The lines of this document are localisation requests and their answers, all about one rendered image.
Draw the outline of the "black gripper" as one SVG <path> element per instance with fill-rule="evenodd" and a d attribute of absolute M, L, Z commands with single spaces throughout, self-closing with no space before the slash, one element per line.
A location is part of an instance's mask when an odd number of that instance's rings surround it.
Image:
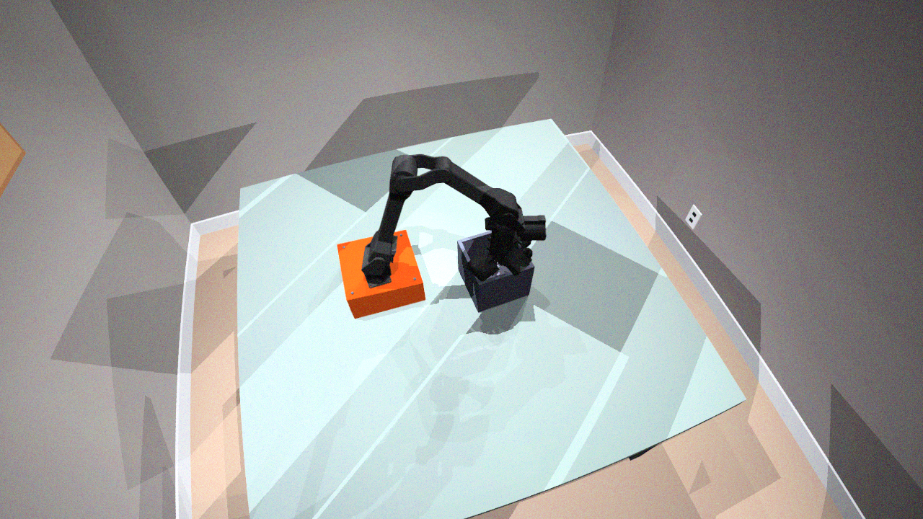
<path fill-rule="evenodd" d="M 479 280 L 487 280 L 490 276 L 493 276 L 497 270 L 499 270 L 497 267 L 499 257 L 501 257 L 505 251 L 510 251 L 510 249 L 512 249 L 512 245 L 516 244 L 517 249 L 520 249 L 518 244 L 522 246 L 522 249 L 525 249 L 525 247 L 531 245 L 531 241 L 521 241 L 521 237 L 518 236 L 517 232 L 515 232 L 514 239 L 510 245 L 497 245 L 497 243 L 493 241 L 491 234 L 489 234 L 487 240 L 490 241 L 490 244 L 487 246 L 487 250 L 489 251 L 487 254 L 488 257 L 485 255 L 482 257 L 480 255 L 476 255 L 476 257 L 471 259 L 467 264 L 467 269 L 470 270 L 470 272 Z"/>

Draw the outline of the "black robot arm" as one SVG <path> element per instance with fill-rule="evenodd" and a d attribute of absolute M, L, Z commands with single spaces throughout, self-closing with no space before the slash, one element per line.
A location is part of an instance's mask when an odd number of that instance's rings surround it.
<path fill-rule="evenodd" d="M 418 175 L 418 168 L 430 169 L 428 173 Z M 510 245 L 515 232 L 521 241 L 545 240 L 545 217 L 524 216 L 522 209 L 511 192 L 493 188 L 476 178 L 468 171 L 458 167 L 447 156 L 428 156 L 424 154 L 399 155 L 392 162 L 388 200 L 378 231 L 365 246 L 362 272 L 367 285 L 379 287 L 388 285 L 390 279 L 390 262 L 394 263 L 397 253 L 398 234 L 394 234 L 403 205 L 413 191 L 424 190 L 436 183 L 445 183 L 457 192 L 482 205 L 489 217 L 485 218 L 485 230 L 492 231 L 491 237 L 497 245 Z M 520 275 L 531 262 L 533 250 L 517 249 L 512 245 L 499 257 L 498 264 L 508 268 L 512 275 Z"/>

